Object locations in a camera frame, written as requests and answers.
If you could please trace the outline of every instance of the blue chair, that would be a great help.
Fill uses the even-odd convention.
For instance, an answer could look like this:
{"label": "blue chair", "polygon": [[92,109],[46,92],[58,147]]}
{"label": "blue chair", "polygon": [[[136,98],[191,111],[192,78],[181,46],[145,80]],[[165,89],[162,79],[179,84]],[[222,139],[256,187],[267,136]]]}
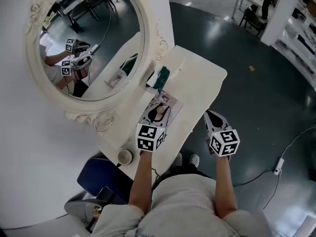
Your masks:
{"label": "blue chair", "polygon": [[133,180],[106,157],[90,158],[84,165],[77,182],[94,197],[107,187],[126,203],[133,184]]}

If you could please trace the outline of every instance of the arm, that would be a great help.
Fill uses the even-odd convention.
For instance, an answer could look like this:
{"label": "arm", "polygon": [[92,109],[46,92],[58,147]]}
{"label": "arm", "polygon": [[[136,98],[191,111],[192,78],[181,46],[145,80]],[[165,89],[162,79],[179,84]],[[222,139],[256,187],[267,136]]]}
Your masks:
{"label": "arm", "polygon": [[152,153],[143,151],[129,195],[129,205],[140,208],[144,214],[152,200]]}
{"label": "arm", "polygon": [[215,208],[217,216],[223,219],[231,212],[237,211],[237,202],[227,157],[217,157],[216,175]]}
{"label": "arm", "polygon": [[46,56],[44,62],[49,66],[54,66],[55,64],[62,61],[63,59],[65,59],[67,56],[71,54],[72,54],[71,52],[65,50],[59,54]]}

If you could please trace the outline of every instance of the cup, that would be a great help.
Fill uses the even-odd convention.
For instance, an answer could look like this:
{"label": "cup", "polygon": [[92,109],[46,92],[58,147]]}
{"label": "cup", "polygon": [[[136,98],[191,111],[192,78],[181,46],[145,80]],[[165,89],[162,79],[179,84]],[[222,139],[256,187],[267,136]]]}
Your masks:
{"label": "cup", "polygon": [[123,149],[118,153],[118,162],[121,165],[129,165],[133,160],[132,153],[127,150]]}

